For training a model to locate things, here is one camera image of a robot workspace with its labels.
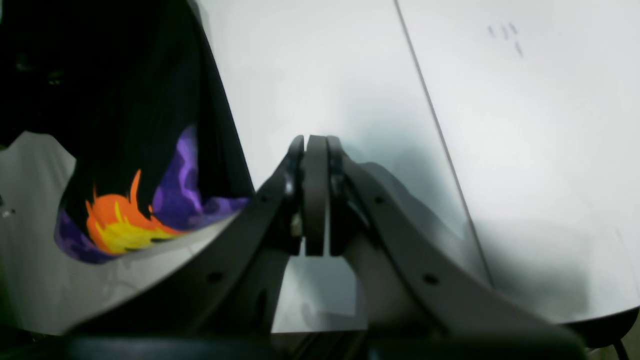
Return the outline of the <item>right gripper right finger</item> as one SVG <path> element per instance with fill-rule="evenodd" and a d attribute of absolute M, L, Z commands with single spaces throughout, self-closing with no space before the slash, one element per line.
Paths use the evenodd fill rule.
<path fill-rule="evenodd" d="M 338 137 L 306 146 L 306 233 L 361 284 L 368 322 L 358 360 L 583 360 L 573 332 L 533 316 L 475 280 L 414 226 L 398 202 L 352 161 Z"/>

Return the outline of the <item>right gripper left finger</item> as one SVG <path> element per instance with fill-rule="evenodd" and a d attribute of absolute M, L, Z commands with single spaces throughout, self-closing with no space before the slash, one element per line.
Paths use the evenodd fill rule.
<path fill-rule="evenodd" d="M 186 264 L 141 294 L 76 326 L 67 360 L 285 360 L 270 333 L 282 280 L 301 239 L 304 137 L 247 206 Z"/>

